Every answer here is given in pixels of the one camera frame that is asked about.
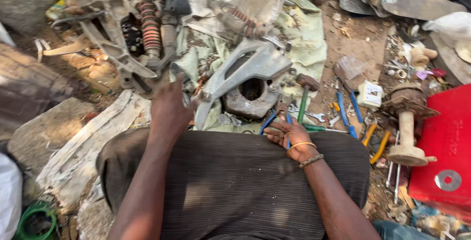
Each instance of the screwdriver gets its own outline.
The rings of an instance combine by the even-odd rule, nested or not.
[[[325,131],[329,131],[329,132],[338,132],[338,133],[349,133],[349,132],[346,132],[346,131],[339,131],[339,130],[332,130],[332,129],[326,129],[324,126],[316,126],[316,125],[312,125],[312,124],[307,124],[307,123],[303,123],[302,124],[304,126],[304,128],[308,131],[312,131],[312,132],[325,132]]]

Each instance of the scrap pile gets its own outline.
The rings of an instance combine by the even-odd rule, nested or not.
[[[0,20],[25,34],[14,20],[1,17],[1,4]],[[284,112],[310,132],[351,135],[371,152],[364,209],[369,219],[463,239],[457,235],[471,221],[470,4],[55,0],[42,12],[54,36],[34,39],[37,63],[10,47],[18,41],[0,24],[0,40],[10,45],[0,44],[0,57],[15,59],[0,61],[9,81],[0,85],[0,97],[14,103],[0,111],[0,119],[16,129],[1,147],[30,177],[24,195],[34,199],[23,201],[30,206],[17,237],[25,214],[57,208],[39,231],[53,235],[60,224],[63,239],[77,239],[77,228],[80,239],[104,239],[114,216],[103,199],[95,158],[118,133],[149,126],[148,98],[160,82],[183,72],[184,103],[201,103],[190,129],[263,134]],[[53,39],[59,42],[50,44]],[[378,44],[381,51],[375,50]],[[113,103],[99,110],[69,98],[78,86],[41,64],[55,55],[89,61],[76,71],[81,83]],[[25,66],[21,75],[14,71]],[[8,164],[0,157],[0,167]],[[10,172],[10,185],[17,187],[18,173]],[[12,188],[5,191],[18,198]],[[21,199],[12,206],[19,220]],[[396,225],[375,226],[408,230]]]

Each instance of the gold bangle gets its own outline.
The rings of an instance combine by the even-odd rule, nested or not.
[[[311,143],[311,142],[309,142],[309,141],[302,141],[302,142],[298,142],[297,144],[293,144],[293,145],[291,146],[291,148],[288,149],[288,151],[286,151],[286,153],[291,152],[291,150],[292,150],[294,147],[297,147],[298,145],[302,145],[302,144],[312,145],[312,146],[314,146],[314,148],[317,149],[317,146],[316,146],[315,144],[313,144],[313,143]]]

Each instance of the person's right hand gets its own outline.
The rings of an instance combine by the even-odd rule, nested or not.
[[[267,134],[268,140],[279,144],[285,149],[288,146],[288,138],[286,137],[289,137],[291,146],[297,144],[298,142],[312,142],[311,138],[309,137],[308,131],[306,131],[306,129],[301,124],[299,124],[296,119],[293,119],[292,124],[289,124],[286,121],[286,117],[284,115],[280,115],[280,123],[272,122],[270,126],[281,130],[281,132],[265,128],[263,132]],[[318,155],[319,152],[314,146],[302,144],[291,149],[289,153],[286,152],[286,154],[298,163],[303,163],[304,161]]]

